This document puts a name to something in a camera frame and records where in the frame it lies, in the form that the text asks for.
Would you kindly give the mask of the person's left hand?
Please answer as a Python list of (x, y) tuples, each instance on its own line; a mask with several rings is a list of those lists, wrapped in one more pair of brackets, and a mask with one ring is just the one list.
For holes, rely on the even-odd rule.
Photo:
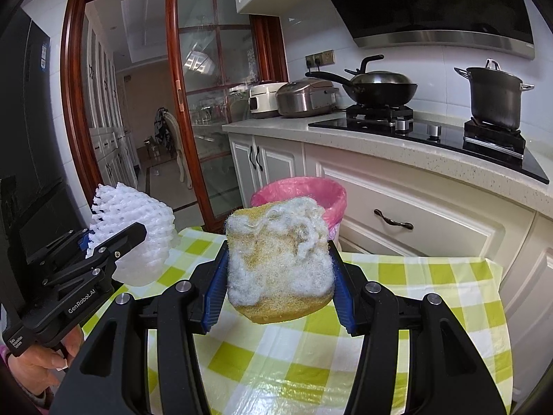
[(54, 371), (65, 369), (72, 364), (83, 344), (83, 330), (77, 325), (62, 340), (67, 350), (67, 358), (58, 352), (41, 345), (32, 345), (19, 357), (8, 356), (8, 369), (12, 376), (34, 396), (41, 396), (50, 387), (57, 386), (59, 380)]

